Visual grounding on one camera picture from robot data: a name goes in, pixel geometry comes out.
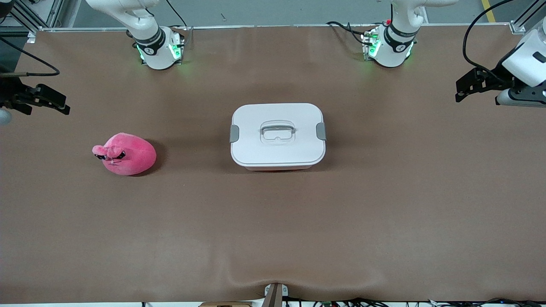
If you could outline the aluminium table edge rail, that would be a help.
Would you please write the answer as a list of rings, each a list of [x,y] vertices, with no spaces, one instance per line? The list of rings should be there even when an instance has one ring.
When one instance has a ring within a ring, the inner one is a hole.
[[[462,26],[468,27],[469,23],[425,23],[421,26],[421,29],[425,27],[439,27],[439,26]],[[507,26],[510,33],[513,35],[524,35],[527,32],[525,26],[516,27],[515,23],[512,21],[509,23],[476,23],[473,28],[475,29],[478,26]],[[293,25],[276,25],[276,26],[263,26],[263,25],[227,25],[227,26],[191,26],[189,30],[197,29],[255,29],[255,28],[285,28],[285,27],[296,27],[296,28],[306,28],[306,27],[333,27],[326,23],[319,24],[293,24]],[[95,28],[84,28],[84,27],[43,27],[39,26],[37,30],[29,31],[29,38],[36,37],[39,32],[125,32],[125,27],[95,27]]]

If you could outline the aluminium frame struts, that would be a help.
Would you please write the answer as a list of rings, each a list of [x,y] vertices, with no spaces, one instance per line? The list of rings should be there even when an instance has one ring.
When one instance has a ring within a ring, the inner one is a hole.
[[[0,36],[26,37],[62,25],[62,11],[70,0],[0,0]]]
[[[546,0],[532,0],[517,17],[510,21],[511,32],[514,35],[523,35],[536,24],[541,24],[544,17],[546,17]]]

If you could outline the white box lid grey latches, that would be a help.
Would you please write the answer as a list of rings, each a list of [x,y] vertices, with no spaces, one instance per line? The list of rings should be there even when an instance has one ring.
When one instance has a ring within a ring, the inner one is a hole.
[[[232,115],[229,142],[242,167],[314,166],[326,154],[324,117],[311,103],[244,105]]]

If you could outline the metal table edge bracket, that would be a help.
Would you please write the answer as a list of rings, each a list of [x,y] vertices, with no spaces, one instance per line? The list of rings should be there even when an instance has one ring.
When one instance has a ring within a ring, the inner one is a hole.
[[[288,287],[285,284],[268,284],[264,293],[265,298],[261,307],[286,307],[285,297],[288,296]]]

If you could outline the translucent pinkish storage box base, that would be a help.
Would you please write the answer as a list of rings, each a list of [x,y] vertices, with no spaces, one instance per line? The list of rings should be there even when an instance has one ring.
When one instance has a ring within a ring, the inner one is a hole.
[[[273,165],[273,166],[244,166],[249,171],[299,171],[306,170],[313,165]]]

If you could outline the pink plush toy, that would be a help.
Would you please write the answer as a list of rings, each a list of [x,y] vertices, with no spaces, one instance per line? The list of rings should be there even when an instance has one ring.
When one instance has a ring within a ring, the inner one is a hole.
[[[148,171],[156,163],[154,146],[141,137],[117,133],[104,145],[95,145],[92,153],[113,174],[133,176]]]

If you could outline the large table cover mat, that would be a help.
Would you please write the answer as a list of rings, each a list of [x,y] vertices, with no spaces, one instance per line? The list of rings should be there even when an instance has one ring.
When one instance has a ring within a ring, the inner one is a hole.
[[[462,26],[425,27],[403,66],[331,27],[197,29],[155,71],[124,32],[43,32],[25,49],[67,96],[0,127],[0,304],[546,301],[546,107],[456,103]],[[311,103],[326,154],[299,171],[231,156],[234,111]],[[143,173],[92,153],[150,142]]]

